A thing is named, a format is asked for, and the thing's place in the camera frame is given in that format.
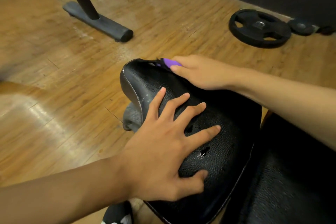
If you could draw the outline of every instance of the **human hand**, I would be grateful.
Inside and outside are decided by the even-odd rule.
[[[131,197],[147,201],[176,201],[203,192],[204,179],[208,175],[206,170],[200,170],[190,178],[180,178],[178,170],[193,150],[210,141],[221,129],[213,126],[186,137],[187,124],[204,111],[206,104],[188,106],[174,121],[175,109],[190,97],[185,93],[168,101],[159,117],[159,106],[165,93],[165,88],[157,93],[149,105],[145,122],[120,153]]]
[[[241,74],[241,68],[202,56],[176,56],[182,66],[171,66],[177,75],[204,90],[229,89]]]

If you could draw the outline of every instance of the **purple handle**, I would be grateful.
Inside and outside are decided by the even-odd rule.
[[[165,58],[163,58],[163,61],[165,62],[165,64],[166,64],[166,66],[167,67],[171,67],[171,66],[173,66],[173,65],[176,65],[176,66],[182,66],[180,63],[178,63],[177,61],[175,61],[175,60],[171,60],[171,59],[165,59]]]

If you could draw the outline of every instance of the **shoe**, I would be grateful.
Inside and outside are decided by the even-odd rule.
[[[133,224],[132,206],[129,201],[117,205],[110,205],[101,224]]]

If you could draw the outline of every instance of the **forearm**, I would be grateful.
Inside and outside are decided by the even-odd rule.
[[[336,90],[241,69],[231,89],[336,150]]]
[[[71,223],[130,196],[119,156],[0,189],[2,223]]]

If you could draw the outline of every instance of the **black leather pad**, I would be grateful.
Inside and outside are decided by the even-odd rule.
[[[336,153],[272,114],[223,224],[336,223]]]
[[[209,175],[205,180],[204,192],[177,202],[146,202],[166,223],[209,223],[225,206],[250,158],[259,133],[261,106],[229,90],[201,90],[172,72],[139,59],[124,66],[120,82],[125,95],[141,110],[142,122],[149,103],[161,87],[166,87],[159,114],[168,100],[186,92],[190,93],[190,99],[177,109],[175,118],[189,105],[201,102],[207,104],[205,111],[187,127],[187,136],[216,124],[221,125],[221,132],[212,141],[192,152],[179,169],[181,177],[190,177],[206,169]]]

